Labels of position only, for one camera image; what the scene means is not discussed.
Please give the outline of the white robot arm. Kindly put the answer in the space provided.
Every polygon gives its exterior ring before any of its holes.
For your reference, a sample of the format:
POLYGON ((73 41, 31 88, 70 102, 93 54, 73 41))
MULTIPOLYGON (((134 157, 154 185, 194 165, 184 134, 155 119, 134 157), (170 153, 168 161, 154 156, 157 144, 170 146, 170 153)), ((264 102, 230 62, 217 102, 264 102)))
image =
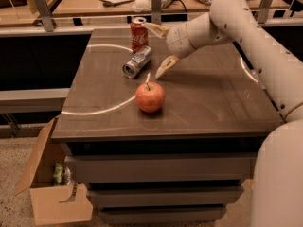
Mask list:
POLYGON ((240 46, 285 119, 258 152, 250 227, 303 227, 302 61, 257 23, 245 0, 213 0, 210 12, 189 22, 144 27, 164 38, 170 52, 157 69, 159 78, 203 46, 240 46))

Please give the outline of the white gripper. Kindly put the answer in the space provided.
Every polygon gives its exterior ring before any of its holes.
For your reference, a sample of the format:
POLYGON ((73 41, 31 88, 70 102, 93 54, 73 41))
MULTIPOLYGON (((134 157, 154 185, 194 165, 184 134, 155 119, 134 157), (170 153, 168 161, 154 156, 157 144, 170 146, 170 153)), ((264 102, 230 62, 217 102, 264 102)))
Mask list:
POLYGON ((191 22, 182 23, 173 27, 162 26, 155 23, 144 23, 142 26, 160 39, 167 37, 166 44, 168 50, 174 55, 168 56, 162 61, 155 74, 157 79, 165 75, 180 59, 189 56, 196 50, 194 45, 195 26, 193 26, 191 22))

